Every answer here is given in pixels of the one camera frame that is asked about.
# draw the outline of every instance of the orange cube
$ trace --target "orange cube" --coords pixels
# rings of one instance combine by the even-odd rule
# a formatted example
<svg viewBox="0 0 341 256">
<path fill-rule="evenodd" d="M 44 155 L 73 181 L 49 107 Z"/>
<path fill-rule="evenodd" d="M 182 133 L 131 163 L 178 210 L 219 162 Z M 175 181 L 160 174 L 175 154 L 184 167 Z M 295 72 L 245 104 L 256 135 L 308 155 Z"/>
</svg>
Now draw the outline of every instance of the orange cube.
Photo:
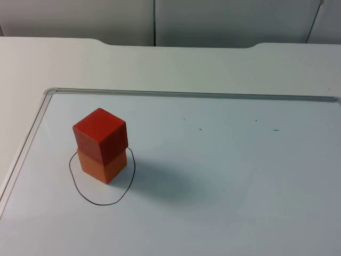
<svg viewBox="0 0 341 256">
<path fill-rule="evenodd" d="M 82 170 L 105 184 L 108 184 L 127 165 L 125 150 L 106 166 L 92 160 L 82 153 L 79 148 L 77 149 L 77 153 Z"/>
</svg>

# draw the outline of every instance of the gray wall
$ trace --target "gray wall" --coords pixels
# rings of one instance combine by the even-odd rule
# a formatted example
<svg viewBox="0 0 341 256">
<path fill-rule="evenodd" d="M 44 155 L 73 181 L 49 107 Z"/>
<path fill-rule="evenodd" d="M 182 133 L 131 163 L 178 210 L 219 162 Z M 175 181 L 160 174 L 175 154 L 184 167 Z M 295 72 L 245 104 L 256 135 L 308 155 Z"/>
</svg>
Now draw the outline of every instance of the gray wall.
<svg viewBox="0 0 341 256">
<path fill-rule="evenodd" d="M 325 0 L 316 18 L 309 43 L 341 44 L 341 1 Z"/>
<path fill-rule="evenodd" d="M 156 45 L 305 43 L 320 0 L 155 0 Z M 309 43 L 341 43 L 341 0 L 324 0 Z M 153 0 L 0 0 L 4 36 L 153 45 Z"/>
<path fill-rule="evenodd" d="M 159 46 L 305 43 L 319 0 L 156 0 Z"/>
<path fill-rule="evenodd" d="M 1 0 L 0 26 L 5 36 L 153 45 L 153 0 Z"/>
</svg>

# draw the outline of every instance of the red cube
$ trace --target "red cube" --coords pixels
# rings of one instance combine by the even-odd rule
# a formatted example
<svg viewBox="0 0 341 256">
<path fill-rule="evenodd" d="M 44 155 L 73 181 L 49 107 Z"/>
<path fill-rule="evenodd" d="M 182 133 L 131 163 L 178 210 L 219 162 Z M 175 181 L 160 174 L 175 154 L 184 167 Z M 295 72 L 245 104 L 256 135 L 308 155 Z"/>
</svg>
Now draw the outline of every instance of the red cube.
<svg viewBox="0 0 341 256">
<path fill-rule="evenodd" d="M 98 108 L 73 127 L 78 149 L 107 165 L 128 147 L 126 122 Z"/>
</svg>

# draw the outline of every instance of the cube top face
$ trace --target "cube top face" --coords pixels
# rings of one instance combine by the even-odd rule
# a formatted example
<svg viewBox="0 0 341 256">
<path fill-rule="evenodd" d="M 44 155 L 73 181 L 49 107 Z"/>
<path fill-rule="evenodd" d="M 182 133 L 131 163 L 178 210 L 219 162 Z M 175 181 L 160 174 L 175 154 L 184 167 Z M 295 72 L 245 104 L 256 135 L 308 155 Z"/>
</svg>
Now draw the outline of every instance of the cube top face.
<svg viewBox="0 0 341 256">
<path fill-rule="evenodd" d="M 102 142 L 125 122 L 113 114 L 98 108 L 74 125 L 74 129 L 97 143 Z"/>
</svg>

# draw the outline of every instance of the wooden block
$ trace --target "wooden block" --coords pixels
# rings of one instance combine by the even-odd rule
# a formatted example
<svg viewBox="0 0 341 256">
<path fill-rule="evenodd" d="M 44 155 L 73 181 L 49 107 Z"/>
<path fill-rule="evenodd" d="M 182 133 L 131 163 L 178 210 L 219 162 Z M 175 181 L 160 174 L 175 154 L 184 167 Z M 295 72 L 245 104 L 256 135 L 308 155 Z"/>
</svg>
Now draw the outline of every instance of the wooden block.
<svg viewBox="0 0 341 256">
<path fill-rule="evenodd" d="M 110 181 L 112 181 L 112 179 L 127 165 L 126 150 L 123 150 L 123 152 L 106 166 L 91 159 L 81 152 L 79 148 L 77 148 L 77 153 L 82 170 L 105 184 L 110 183 Z"/>
<path fill-rule="evenodd" d="M 128 147 L 126 122 L 98 108 L 73 127 L 80 151 L 107 165 Z"/>
</svg>

